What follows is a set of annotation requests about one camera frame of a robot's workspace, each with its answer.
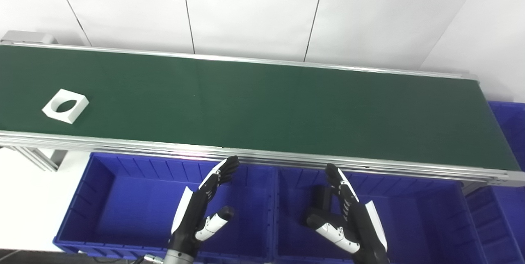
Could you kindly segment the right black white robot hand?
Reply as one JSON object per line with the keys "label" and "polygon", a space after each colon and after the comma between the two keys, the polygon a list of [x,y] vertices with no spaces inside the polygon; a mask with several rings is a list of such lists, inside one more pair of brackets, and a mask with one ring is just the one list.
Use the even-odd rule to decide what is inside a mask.
{"label": "right black white robot hand", "polygon": [[351,255],[355,264],[389,264],[388,242],[373,201],[360,202],[341,169],[325,168],[329,187],[317,185],[306,225]]}

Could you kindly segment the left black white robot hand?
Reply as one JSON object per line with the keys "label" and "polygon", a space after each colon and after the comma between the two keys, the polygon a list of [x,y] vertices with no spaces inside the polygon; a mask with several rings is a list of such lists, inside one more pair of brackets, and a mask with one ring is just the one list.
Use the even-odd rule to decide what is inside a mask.
{"label": "left black white robot hand", "polygon": [[189,187],[184,189],[173,219],[168,253],[178,258],[195,258],[201,242],[208,240],[233,218],[235,211],[230,206],[224,206],[210,216],[205,216],[205,212],[218,187],[231,181],[239,165],[238,156],[229,156],[208,172],[196,191]]}

